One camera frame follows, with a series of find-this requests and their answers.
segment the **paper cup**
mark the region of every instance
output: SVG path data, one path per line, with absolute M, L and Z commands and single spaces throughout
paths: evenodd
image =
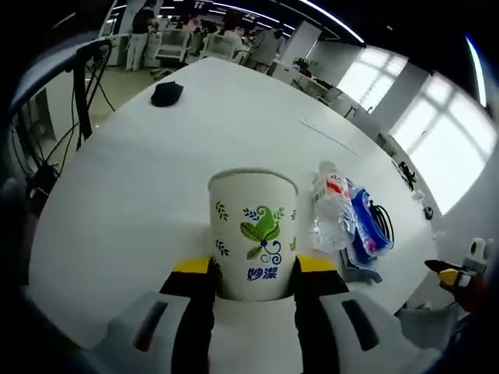
M 296 257 L 296 185 L 245 168 L 215 175 L 208 189 L 219 295 L 244 302 L 285 297 Z

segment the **window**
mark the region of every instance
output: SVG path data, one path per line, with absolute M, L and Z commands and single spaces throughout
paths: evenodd
M 341 82 L 345 92 L 364 109 L 374 109 L 407 64 L 407 58 L 377 48 L 364 49 Z
M 429 78 L 391 135 L 445 215 L 473 186 L 497 132 L 482 108 L 442 76 Z

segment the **green leaf pattern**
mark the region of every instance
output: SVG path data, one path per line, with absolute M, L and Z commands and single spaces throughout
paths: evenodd
M 250 222 L 241 223 L 240 228 L 241 234 L 243 234 L 245 238 L 248 238 L 249 240 L 260 242 L 264 239 L 263 236 L 260 236 L 257 228 L 255 228 Z
M 246 255 L 247 259 L 256 259 L 258 255 L 260 255 L 260 252 L 262 252 L 262 246 L 259 245 L 258 247 L 254 247 L 249 250 L 248 254 Z
M 257 231 L 261 238 L 265 238 L 267 233 L 274 230 L 274 218 L 272 212 L 266 206 L 259 206 L 257 213 L 260 215 L 260 220 L 257 223 Z
M 256 212 L 259 217 L 256 226 L 250 222 L 243 222 L 239 226 L 241 234 L 245 238 L 260 244 L 248 251 L 246 254 L 247 259 L 256 259 L 263 247 L 267 245 L 266 242 L 276 239 L 281 234 L 279 220 L 284 217 L 283 207 L 278 208 L 278 211 L 272 214 L 271 210 L 266 206 L 259 206 Z
M 218 216 L 221 220 L 226 221 L 228 218 L 227 210 L 225 209 L 225 205 L 218 201 L 215 204 L 215 209 L 217 210 Z
M 296 251 L 296 237 L 293 238 L 293 243 L 289 245 L 289 248 L 292 250 L 292 252 Z

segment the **white desk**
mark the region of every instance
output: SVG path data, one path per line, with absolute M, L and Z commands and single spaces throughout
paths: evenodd
M 274 72 L 272 73 L 272 77 L 289 84 L 297 90 L 301 90 L 314 99 L 328 92 L 326 87 L 322 86 L 312 78 L 304 76 L 298 70 L 294 70 L 293 68 L 280 62 L 277 64 Z
M 394 225 L 395 247 L 378 263 L 384 282 L 351 289 L 392 313 L 403 305 L 427 274 L 423 261 L 437 253 L 385 152 L 325 105 L 242 66 L 207 58 L 164 79 L 172 80 L 185 87 L 175 106 L 151 106 L 153 86 L 139 93 L 94 132 L 48 199 L 30 294 L 60 330 L 91 346 L 112 317 L 158 291 L 178 261 L 213 251 L 207 183 L 218 171 L 258 166 L 292 178 L 305 248 L 321 160 L 366 186 Z

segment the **ceiling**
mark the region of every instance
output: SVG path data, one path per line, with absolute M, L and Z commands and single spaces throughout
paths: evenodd
M 366 44 L 398 52 L 425 70 L 438 71 L 473 97 L 477 96 L 476 76 L 465 35 L 473 39 L 479 53 L 497 62 L 494 61 L 497 42 L 489 38 L 494 34 L 491 29 L 495 19 L 492 19 L 492 2 L 487 0 L 458 0 L 452 2 L 452 8 L 442 0 L 381 0 L 376 4 L 364 0 L 310 1 L 337 16 Z M 290 10 L 293 8 L 338 35 L 341 42 L 361 45 L 344 28 L 300 0 L 215 2 L 250 9 L 297 26 L 306 17 Z M 332 34 L 325 31 L 322 37 L 326 36 Z

